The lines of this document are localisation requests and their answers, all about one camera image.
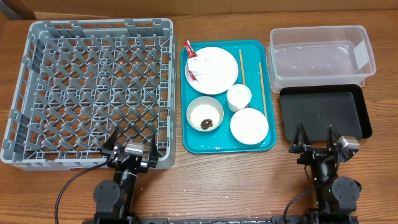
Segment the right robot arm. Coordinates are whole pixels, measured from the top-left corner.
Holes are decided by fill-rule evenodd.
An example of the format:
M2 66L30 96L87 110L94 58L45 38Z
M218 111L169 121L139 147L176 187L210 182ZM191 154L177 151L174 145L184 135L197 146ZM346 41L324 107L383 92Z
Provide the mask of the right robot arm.
M351 214L357 209L361 184L349 177L340 177L340 164L350 160L359 151L359 142L352 136L342 136L336 129L327 127L326 147L313 147L302 123L297 125L289 152L298 154L297 163L304 168L313 187L294 197L286 206L284 223L357 223ZM308 209L302 217L289 218L290 206L311 192L315 193L317 208Z

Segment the teal serving tray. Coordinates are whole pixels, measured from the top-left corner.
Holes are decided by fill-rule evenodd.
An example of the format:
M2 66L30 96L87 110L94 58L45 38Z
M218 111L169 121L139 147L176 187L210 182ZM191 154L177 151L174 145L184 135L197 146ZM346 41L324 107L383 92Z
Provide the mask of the teal serving tray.
M215 96L215 99L221 103L224 109L224 118L220 127L216 128L214 131L210 131L208 134L197 131L191 127L187 120L188 104L191 103L195 98L203 96L204 94L194 90L188 84L184 76L185 72L183 69L185 68L185 63L187 62L187 52L185 49L182 49L180 54L182 139L183 145L186 147L186 149L194 154L266 151L271 149L277 141L277 134L272 104L272 92L270 89L269 80L267 79L268 72L266 64L266 50L264 46L256 40L198 42L193 43L192 46L195 50L202 49L204 47L219 47L225 49L234 56L238 65L240 64L238 50L241 49L243 53L246 84L248 84L248 87L254 93L254 99L249 103L249 106L264 112L261 80L259 74L259 62L262 63L269 132L265 140L255 145L245 145L238 142L233 137L229 127L229 122L231 121L233 113L227 107L227 98L225 92Z

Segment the large white plate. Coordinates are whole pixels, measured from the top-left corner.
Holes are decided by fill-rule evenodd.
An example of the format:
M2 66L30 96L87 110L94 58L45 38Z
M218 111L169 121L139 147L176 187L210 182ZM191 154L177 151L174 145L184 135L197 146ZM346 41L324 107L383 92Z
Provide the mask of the large white plate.
M239 74L238 63L227 50L219 47L204 47L195 51L203 61L203 74L192 80L185 63L185 78L196 91L206 95L217 95L227 91L236 83Z

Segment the wooden chopstick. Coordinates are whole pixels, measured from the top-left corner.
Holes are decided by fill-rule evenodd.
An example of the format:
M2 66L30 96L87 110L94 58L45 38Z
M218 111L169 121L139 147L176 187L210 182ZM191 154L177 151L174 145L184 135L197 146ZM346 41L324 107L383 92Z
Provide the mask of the wooden chopstick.
M263 79L262 63L261 62L259 62L259 74L260 74L260 80L261 80L261 91L262 91L262 102L263 102L263 108L264 108L264 116L267 118L266 96L265 96L264 79Z
M245 72L244 72L244 63L243 63L243 53L242 53L241 49L239 49L239 59L240 59L240 65L241 65L241 74L242 74L243 85L246 86L246 79L245 79Z

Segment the white red wrapper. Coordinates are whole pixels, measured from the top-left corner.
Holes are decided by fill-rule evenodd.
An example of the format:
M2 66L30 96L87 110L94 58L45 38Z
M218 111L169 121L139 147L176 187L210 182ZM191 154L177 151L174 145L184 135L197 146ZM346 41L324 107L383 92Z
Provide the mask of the white red wrapper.
M193 49L189 40L183 43L187 51L187 68L188 74L192 80L198 80L203 74L203 61Z

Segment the small white pink plate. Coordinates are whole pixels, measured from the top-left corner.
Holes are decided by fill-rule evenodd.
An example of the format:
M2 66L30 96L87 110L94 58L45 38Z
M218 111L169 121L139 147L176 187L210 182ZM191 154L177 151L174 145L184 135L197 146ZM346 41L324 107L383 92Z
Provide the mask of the small white pink plate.
M230 130L240 143L255 145L265 140L269 132L269 123L259 110L245 108L232 116Z

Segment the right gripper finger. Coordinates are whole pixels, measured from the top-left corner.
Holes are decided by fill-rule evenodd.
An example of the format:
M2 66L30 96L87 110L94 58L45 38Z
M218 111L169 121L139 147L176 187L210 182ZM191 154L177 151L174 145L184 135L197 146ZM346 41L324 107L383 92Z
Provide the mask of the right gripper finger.
M339 140L340 137L339 132L332 125L328 125L326 135L327 149L335 149L335 140Z
M298 123L295 136L290 143L288 152L289 153L303 153L309 151L311 148L311 142L308 139L306 131L301 122Z

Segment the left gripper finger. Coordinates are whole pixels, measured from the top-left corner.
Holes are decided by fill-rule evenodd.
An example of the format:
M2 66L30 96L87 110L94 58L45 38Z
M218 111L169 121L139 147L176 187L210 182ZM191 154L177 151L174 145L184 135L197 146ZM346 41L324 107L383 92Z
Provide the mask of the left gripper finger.
M149 160L150 161L158 161L159 160L159 151L157 148L157 143L156 143L156 136L155 134L152 136L151 139L151 146L150 146L150 151L149 151Z
M114 145L117 140L118 135L118 128L116 128L112 135L104 142L101 147L101 154L113 154L114 152Z

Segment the grey plastic dish rack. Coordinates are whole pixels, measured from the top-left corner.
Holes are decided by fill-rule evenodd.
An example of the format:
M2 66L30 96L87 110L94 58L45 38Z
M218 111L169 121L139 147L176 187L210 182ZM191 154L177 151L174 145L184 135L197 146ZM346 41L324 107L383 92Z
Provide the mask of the grey plastic dish rack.
M171 168L176 53L168 18L32 23L1 160L22 170L90 167L117 132L120 144L155 141L157 168Z

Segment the white cup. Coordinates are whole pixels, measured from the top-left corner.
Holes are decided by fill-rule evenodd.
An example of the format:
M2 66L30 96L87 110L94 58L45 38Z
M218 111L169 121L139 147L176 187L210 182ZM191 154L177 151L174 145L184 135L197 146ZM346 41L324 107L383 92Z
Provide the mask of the white cup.
M229 88L226 94L228 108L237 112L247 107L252 98L251 90L243 84L235 84Z

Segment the black tray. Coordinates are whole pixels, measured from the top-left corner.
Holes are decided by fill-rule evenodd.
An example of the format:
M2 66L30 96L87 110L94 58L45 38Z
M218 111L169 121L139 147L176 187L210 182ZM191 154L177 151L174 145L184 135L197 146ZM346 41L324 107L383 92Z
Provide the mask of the black tray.
M373 131L363 91L355 84L300 86L281 89L284 138L291 142L302 123L311 142L326 141L327 126L341 135L366 139Z

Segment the grey bowl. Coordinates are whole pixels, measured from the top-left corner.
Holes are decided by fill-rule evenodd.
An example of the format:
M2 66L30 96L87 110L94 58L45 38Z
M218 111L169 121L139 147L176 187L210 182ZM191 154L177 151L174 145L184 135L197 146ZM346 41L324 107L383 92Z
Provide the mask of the grey bowl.
M195 107L197 107L198 105L211 105L211 106L214 106L217 110L218 110L218 112L219 112L219 114L220 114L220 123L217 125L217 127L222 123L222 121L223 121L223 117L224 117L224 109L223 109L223 107L222 107L222 105L220 104L220 102L218 101L218 100L216 100L215 98L212 98L212 97L210 97L210 96L201 96L201 97L198 97L198 98L196 98L196 99L194 99L190 104L189 104L189 106L188 106L188 108L187 108L187 120L188 120L188 123L191 125L191 122L190 122L190 113L192 112L192 110L195 108Z

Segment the clear plastic bin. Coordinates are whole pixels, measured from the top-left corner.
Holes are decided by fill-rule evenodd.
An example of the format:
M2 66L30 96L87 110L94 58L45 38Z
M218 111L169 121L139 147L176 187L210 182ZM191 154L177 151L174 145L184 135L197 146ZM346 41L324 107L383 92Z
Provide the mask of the clear plastic bin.
M274 93L298 86L364 86L365 79L376 73L363 26L272 29L266 59Z

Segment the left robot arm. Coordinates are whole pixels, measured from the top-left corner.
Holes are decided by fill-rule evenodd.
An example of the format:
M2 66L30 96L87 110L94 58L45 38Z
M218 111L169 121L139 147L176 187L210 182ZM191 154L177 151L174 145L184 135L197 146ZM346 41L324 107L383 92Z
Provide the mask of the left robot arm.
M95 223L137 223L135 214L130 212L137 176L155 168L159 160L155 137L149 141L150 151L145 156L142 143L120 145L117 135L115 130L100 149L101 155L107 157L107 166L114 169L114 175L94 190Z

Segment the right wooden chopstick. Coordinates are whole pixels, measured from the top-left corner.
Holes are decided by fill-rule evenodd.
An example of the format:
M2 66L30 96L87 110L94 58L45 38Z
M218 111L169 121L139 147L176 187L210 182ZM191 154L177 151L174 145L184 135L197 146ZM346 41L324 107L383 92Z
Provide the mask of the right wooden chopstick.
M267 118L266 96L265 96L264 79L263 79L262 63L261 62L259 62L259 74L260 74L260 80L261 80L261 91L262 91L262 102L263 102L263 108L264 108L264 116Z

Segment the left wooden chopstick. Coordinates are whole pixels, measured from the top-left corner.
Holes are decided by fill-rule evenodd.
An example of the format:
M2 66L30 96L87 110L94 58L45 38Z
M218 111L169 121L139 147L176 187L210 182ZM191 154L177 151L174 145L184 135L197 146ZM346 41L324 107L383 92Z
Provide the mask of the left wooden chopstick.
M245 72L244 72L244 63L243 63L243 53L242 53L241 49L239 49L239 59L240 59L240 65L241 65L241 74L242 74L243 85L246 86L246 79L245 79Z

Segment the white rice pile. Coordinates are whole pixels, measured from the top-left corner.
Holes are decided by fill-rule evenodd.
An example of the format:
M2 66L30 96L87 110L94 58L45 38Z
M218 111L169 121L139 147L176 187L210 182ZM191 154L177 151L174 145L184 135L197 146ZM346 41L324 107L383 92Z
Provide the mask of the white rice pile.
M204 119L211 119L213 121L213 127L207 130L202 130L200 123ZM195 129L200 131L211 131L220 123L220 114L214 106L198 105L190 113L190 122Z

